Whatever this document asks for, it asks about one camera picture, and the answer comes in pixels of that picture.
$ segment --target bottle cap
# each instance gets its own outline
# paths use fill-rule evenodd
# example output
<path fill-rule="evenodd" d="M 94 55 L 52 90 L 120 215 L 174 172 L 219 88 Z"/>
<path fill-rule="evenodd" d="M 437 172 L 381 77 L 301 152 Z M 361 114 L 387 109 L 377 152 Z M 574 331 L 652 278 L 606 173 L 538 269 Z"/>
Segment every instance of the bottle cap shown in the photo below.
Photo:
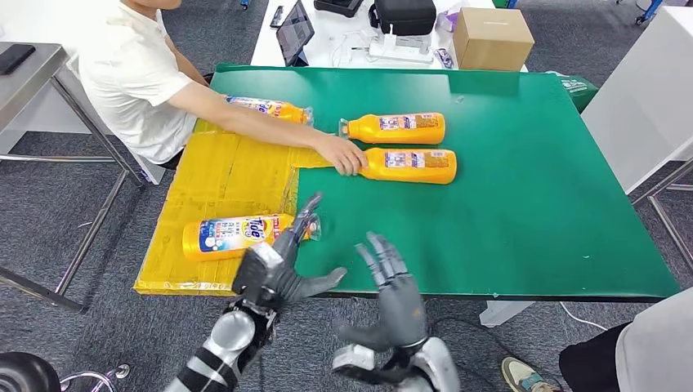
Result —
<path fill-rule="evenodd" d="M 306 125 L 313 125 L 313 108 L 308 106 L 303 110 L 303 114 L 301 116 L 301 123 L 304 123 Z"/>
<path fill-rule="evenodd" d="M 339 120 L 339 137 L 349 139 L 349 122 L 345 118 Z"/>
<path fill-rule="evenodd" d="M 315 215 L 311 223 L 308 224 L 308 238 L 319 241 L 322 236 L 322 225 L 320 224 L 320 217 Z"/>

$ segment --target man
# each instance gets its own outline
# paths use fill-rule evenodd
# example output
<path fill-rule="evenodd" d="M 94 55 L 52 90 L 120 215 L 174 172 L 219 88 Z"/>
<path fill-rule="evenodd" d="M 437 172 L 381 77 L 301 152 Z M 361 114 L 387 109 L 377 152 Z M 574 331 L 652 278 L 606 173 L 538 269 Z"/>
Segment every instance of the man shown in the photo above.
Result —
<path fill-rule="evenodd" d="M 343 175 L 367 165 L 349 140 L 225 102 L 173 45 L 160 9 L 181 0 L 121 0 L 79 51 L 84 90 L 104 123 L 136 154 L 175 169 L 197 118 L 278 145 L 314 149 Z"/>
<path fill-rule="evenodd" d="M 558 364 L 573 392 L 690 392 L 693 369 L 693 288 L 561 352 Z M 514 358 L 501 365 L 515 392 L 557 392 Z"/>

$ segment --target detergent bottle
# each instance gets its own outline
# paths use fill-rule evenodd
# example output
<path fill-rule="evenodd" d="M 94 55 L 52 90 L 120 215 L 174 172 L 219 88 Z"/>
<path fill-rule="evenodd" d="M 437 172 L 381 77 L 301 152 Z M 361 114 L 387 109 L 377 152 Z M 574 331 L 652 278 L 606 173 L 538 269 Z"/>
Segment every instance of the detergent bottle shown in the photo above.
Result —
<path fill-rule="evenodd" d="M 241 216 L 191 222 L 183 229 L 183 254 L 190 261 L 211 261 L 242 256 L 246 248 L 265 241 L 272 244 L 293 222 L 288 214 Z M 304 239 L 319 239 L 320 220 L 313 220 Z"/>
<path fill-rule="evenodd" d="M 445 137 L 445 118 L 440 113 L 366 114 L 356 120 L 340 120 L 339 135 L 364 143 L 436 145 Z"/>
<path fill-rule="evenodd" d="M 448 149 L 367 149 L 368 167 L 360 174 L 371 180 L 449 184 L 457 159 Z"/>
<path fill-rule="evenodd" d="M 313 108 L 302 109 L 281 100 L 261 100 L 247 96 L 227 96 L 226 102 L 255 109 L 291 123 L 313 125 Z"/>

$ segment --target robotic hand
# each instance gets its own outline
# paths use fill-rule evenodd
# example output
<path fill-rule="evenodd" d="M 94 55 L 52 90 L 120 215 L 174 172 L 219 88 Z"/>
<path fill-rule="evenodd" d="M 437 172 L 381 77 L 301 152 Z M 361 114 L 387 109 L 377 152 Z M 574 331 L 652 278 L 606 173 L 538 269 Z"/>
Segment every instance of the robotic hand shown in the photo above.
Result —
<path fill-rule="evenodd" d="M 258 243 L 245 252 L 232 285 L 239 295 L 166 392 L 233 390 L 243 370 L 270 340 L 281 306 L 338 285 L 347 273 L 345 268 L 313 279 L 298 276 L 293 268 L 298 246 L 317 217 L 319 202 L 319 194 L 309 199 L 273 246 Z"/>
<path fill-rule="evenodd" d="M 367 237 L 378 257 L 361 243 L 356 251 L 378 285 L 380 320 L 372 327 L 340 327 L 338 335 L 355 344 L 335 353 L 333 371 L 369 384 L 394 385 L 401 392 L 458 392 L 457 370 L 447 347 L 426 333 L 426 310 L 413 275 L 383 236 Z M 391 359 L 376 368 L 374 352 L 389 349 Z"/>

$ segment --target green table mat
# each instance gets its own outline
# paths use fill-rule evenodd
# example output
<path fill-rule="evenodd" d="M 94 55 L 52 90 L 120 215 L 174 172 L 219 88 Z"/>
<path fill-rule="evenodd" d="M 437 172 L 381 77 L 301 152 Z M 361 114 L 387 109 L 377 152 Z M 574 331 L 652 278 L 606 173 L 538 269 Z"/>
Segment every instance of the green table mat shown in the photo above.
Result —
<path fill-rule="evenodd" d="M 337 292 L 375 292 L 354 251 L 368 230 L 400 250 L 421 292 L 488 297 L 623 297 L 678 291 L 667 266 L 552 75 L 394 69 L 217 68 L 213 86 L 313 106 L 315 127 L 364 114 L 438 111 L 450 185 L 302 169 L 299 203 L 324 194 L 323 238 L 306 242 L 306 276 L 337 265 Z"/>

